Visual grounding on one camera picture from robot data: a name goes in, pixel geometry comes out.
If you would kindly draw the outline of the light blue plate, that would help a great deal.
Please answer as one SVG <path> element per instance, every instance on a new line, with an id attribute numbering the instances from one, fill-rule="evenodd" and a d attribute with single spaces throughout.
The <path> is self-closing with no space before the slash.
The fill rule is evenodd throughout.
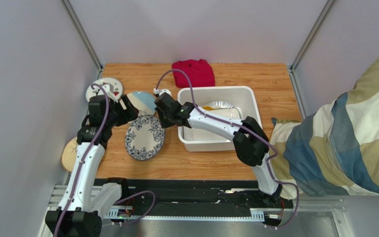
<path id="1" fill-rule="evenodd" d="M 155 97 L 145 91 L 134 91 L 127 94 L 132 105 L 139 110 L 138 116 L 154 115 L 156 113 Z"/>

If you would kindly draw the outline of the blue floral plate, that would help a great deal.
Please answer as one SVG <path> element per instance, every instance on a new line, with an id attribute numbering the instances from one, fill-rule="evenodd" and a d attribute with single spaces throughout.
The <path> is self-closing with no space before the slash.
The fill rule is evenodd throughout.
<path id="1" fill-rule="evenodd" d="M 136 160 L 156 156 L 165 142 L 165 129 L 154 115 L 142 115 L 132 121 L 125 134 L 125 147 Z"/>

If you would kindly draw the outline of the white rectangular plate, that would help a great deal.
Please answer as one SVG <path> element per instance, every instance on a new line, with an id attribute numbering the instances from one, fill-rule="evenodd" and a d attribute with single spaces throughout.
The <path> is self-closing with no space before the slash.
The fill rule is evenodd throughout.
<path id="1" fill-rule="evenodd" d="M 243 115 L 242 111 L 239 108 L 217 109 L 211 110 L 209 112 L 231 119 L 241 119 L 241 116 Z M 225 138 L 219 135 L 202 129 L 183 127 L 182 130 L 183 139 L 190 142 L 213 141 L 223 143 L 227 141 Z"/>

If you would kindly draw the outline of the yellow polka dot plate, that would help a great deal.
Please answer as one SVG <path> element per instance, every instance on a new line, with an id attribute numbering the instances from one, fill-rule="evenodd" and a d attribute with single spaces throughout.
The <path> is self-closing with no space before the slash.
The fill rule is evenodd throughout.
<path id="1" fill-rule="evenodd" d="M 207 110 L 207 111 L 212 111 L 212 110 L 215 109 L 215 108 L 213 108 L 211 106 L 203 106 L 202 108 L 205 109 L 205 110 Z"/>

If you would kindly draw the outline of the white round plate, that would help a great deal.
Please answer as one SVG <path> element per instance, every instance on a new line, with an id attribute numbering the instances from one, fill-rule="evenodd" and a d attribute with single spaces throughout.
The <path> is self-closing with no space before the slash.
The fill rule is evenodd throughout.
<path id="1" fill-rule="evenodd" d="M 213 101 L 206 104 L 205 106 L 211 106 L 215 108 L 215 110 L 235 108 L 233 104 L 226 101 Z"/>

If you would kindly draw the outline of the white plastic bin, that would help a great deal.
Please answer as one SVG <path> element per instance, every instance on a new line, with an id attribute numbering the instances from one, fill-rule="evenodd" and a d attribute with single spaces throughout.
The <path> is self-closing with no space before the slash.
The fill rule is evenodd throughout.
<path id="1" fill-rule="evenodd" d="M 253 117 L 259 125 L 262 125 L 254 92 L 247 86 L 196 87 L 193 89 L 193 92 L 195 102 L 198 106 L 203 107 L 213 101 L 226 101 L 242 111 L 243 115 L 241 116 L 241 119 Z M 213 141 L 186 141 L 183 139 L 183 127 L 178 128 L 178 137 L 184 144 L 185 149 L 189 152 L 218 152 L 234 150 L 234 145 L 230 140 L 223 143 Z"/>

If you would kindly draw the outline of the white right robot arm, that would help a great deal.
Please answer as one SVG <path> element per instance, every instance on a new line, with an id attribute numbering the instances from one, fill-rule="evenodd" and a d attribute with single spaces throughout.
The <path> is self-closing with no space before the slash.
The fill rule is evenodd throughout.
<path id="1" fill-rule="evenodd" d="M 260 192 L 273 200 L 278 200 L 282 185 L 276 179 L 270 159 L 276 152 L 265 135 L 262 127 L 253 117 L 233 119 L 207 111 L 193 102 L 180 104 L 165 90 L 154 90 L 156 111 L 161 126 L 183 126 L 189 129 L 201 129 L 221 136 L 234 145 L 236 155 L 241 162 L 252 168 Z"/>

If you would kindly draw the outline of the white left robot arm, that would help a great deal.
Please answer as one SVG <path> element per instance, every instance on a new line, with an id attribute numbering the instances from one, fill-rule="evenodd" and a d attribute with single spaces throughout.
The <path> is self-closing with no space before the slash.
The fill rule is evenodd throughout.
<path id="1" fill-rule="evenodd" d="M 98 237 L 102 220 L 121 198 L 122 183 L 105 183 L 91 197 L 100 161 L 105 154 L 112 128 L 138 117 L 126 95 L 120 101 L 97 95 L 90 98 L 89 113 L 77 132 L 76 161 L 70 181 L 56 210 L 48 211 L 45 223 L 55 237 Z"/>

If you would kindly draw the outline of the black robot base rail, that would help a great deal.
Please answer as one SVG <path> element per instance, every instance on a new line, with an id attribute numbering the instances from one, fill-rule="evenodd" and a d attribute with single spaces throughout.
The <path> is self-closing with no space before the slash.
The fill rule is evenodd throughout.
<path id="1" fill-rule="evenodd" d="M 248 217 L 252 208 L 280 212 L 294 206 L 291 200 L 263 194 L 256 181 L 107 178 L 96 179 L 94 185 L 114 182 L 126 186 L 125 198 L 144 192 L 124 202 L 138 216 L 147 212 L 149 216 Z"/>

